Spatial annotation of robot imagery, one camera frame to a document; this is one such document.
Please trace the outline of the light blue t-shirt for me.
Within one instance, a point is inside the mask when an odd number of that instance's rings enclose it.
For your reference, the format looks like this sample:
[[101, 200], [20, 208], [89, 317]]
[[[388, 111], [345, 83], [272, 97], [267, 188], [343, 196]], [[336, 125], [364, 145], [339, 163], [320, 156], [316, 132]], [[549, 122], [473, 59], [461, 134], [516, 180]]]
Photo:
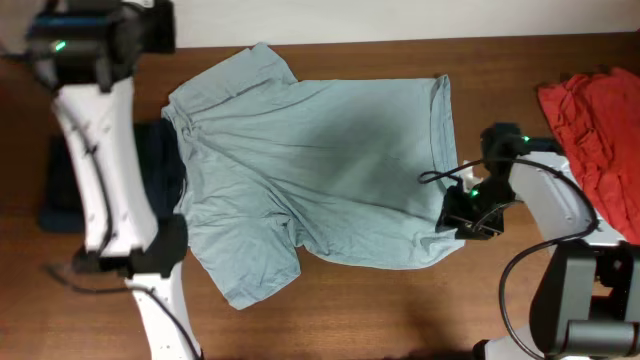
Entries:
[[460, 249], [436, 223], [457, 163], [447, 76], [298, 80], [264, 44], [179, 86], [162, 111], [186, 183], [189, 245], [242, 310], [333, 263], [421, 269]]

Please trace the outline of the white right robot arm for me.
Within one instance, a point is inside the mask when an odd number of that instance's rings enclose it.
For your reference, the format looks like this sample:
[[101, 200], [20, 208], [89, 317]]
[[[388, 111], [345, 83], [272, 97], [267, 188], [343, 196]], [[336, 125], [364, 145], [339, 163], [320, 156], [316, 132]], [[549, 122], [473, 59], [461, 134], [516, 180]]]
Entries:
[[[639, 353], [639, 248], [626, 241], [577, 184], [561, 146], [550, 138], [509, 135], [483, 140], [486, 179], [466, 163], [425, 172], [420, 183], [452, 179], [438, 221], [458, 237], [488, 240], [504, 231], [504, 211], [527, 206], [543, 237], [515, 255], [499, 281], [499, 308], [508, 332], [478, 342], [476, 359], [617, 359]], [[512, 325], [506, 283], [526, 257], [552, 255], [525, 327]]]

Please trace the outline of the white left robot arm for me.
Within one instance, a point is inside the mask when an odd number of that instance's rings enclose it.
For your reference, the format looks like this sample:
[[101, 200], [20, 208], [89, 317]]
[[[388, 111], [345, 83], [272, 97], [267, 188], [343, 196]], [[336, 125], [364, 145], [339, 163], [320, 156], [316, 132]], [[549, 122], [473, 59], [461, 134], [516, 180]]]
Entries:
[[83, 205], [77, 274], [113, 272], [134, 297], [155, 359], [200, 359], [182, 284], [185, 219], [158, 218], [134, 138], [141, 55], [176, 49], [170, 1], [48, 1], [26, 33], [36, 79], [53, 95]]

